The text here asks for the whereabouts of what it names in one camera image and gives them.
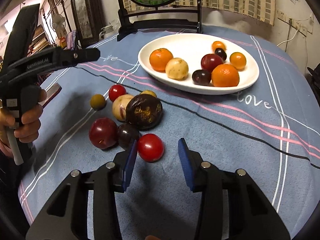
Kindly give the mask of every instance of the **orange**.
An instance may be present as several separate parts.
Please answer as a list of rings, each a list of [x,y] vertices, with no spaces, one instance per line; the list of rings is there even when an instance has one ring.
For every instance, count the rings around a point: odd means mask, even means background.
[[[221,41],[215,41],[212,43],[211,48],[213,52],[216,50],[216,48],[221,48],[226,51],[226,46]]]
[[[245,65],[247,65],[247,59],[245,55],[240,52],[234,52],[230,56],[230,63],[237,69],[243,70]]]
[[[173,55],[167,49],[156,49],[149,57],[150,65],[156,71],[165,71],[165,66],[170,59],[173,59]]]
[[[212,84],[215,87],[236,87],[239,84],[239,73],[233,65],[222,64],[211,73]]]

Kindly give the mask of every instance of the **gray handle grip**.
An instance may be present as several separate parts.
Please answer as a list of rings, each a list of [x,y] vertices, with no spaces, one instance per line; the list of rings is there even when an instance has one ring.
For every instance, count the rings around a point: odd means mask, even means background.
[[[17,144],[17,139],[14,136],[14,129],[6,127],[6,132],[7,132],[7,137],[8,137],[8,141],[10,144],[10,148],[12,150],[14,163],[16,165],[21,165],[24,163],[24,161],[23,161],[23,158],[21,156],[21,153],[20,153],[20,150],[19,150],[19,147]]]

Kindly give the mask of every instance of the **white plate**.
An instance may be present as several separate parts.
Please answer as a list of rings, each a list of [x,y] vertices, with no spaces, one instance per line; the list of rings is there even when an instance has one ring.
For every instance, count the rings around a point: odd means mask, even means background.
[[[213,87],[212,85],[200,86],[193,83],[192,73],[197,69],[201,69],[201,59],[204,55],[212,53],[211,45],[214,41],[222,41],[225,44],[227,48],[226,63],[230,63],[229,57],[234,52],[241,52],[247,58],[245,69],[239,71],[240,82],[238,86],[220,88]],[[155,49],[159,48],[168,49],[172,52],[174,57],[180,57],[188,63],[189,75],[185,80],[178,81],[170,79],[167,77],[166,73],[153,70],[149,62],[149,56]],[[259,76],[258,64],[246,50],[231,41],[198,33],[173,34],[155,39],[143,46],[139,51],[138,60],[145,71],[162,83],[183,91],[203,95],[225,95],[235,93],[253,85]]]

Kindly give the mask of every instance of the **blue tablecloth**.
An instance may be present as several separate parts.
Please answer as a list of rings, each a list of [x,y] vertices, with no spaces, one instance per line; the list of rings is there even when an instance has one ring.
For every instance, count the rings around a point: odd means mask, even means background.
[[[34,142],[35,158],[20,184],[20,202],[30,223],[71,170],[93,171],[121,151],[116,147],[103,152],[88,137],[95,119],[114,119],[112,103],[108,101],[104,110],[95,112],[90,108],[91,96],[107,97],[110,86],[118,82],[153,90],[167,102],[290,154],[164,103],[164,118],[152,130],[165,142],[163,158],[146,163],[137,157],[130,187],[125,194],[116,194],[123,239],[143,239],[149,234],[163,240],[193,239],[201,195],[190,192],[185,183],[177,149],[181,137],[219,169],[245,169],[291,237],[299,232],[320,200],[320,109],[315,97],[292,59],[274,44],[223,27],[204,26],[204,33],[228,39],[256,59],[260,76],[252,87],[232,95],[199,96],[154,80],[139,67],[137,55],[149,41],[173,34],[168,31],[138,32],[120,42],[110,37],[94,45],[101,50],[97,62],[57,71],[44,82],[44,88],[58,82],[62,91],[44,110],[40,136]],[[127,92],[138,94],[131,89]],[[91,202],[88,216],[92,219]],[[88,231],[93,238],[92,221]]]

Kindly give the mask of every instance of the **bookshelf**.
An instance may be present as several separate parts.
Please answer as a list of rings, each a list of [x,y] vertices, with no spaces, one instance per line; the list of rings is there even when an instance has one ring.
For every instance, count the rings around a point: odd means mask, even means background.
[[[27,57],[29,57],[29,56],[47,48],[47,47],[50,47],[50,46],[51,46],[51,44],[49,42],[49,38],[47,37],[47,34],[44,31],[42,24],[40,24],[36,28],[32,43],[29,46]]]

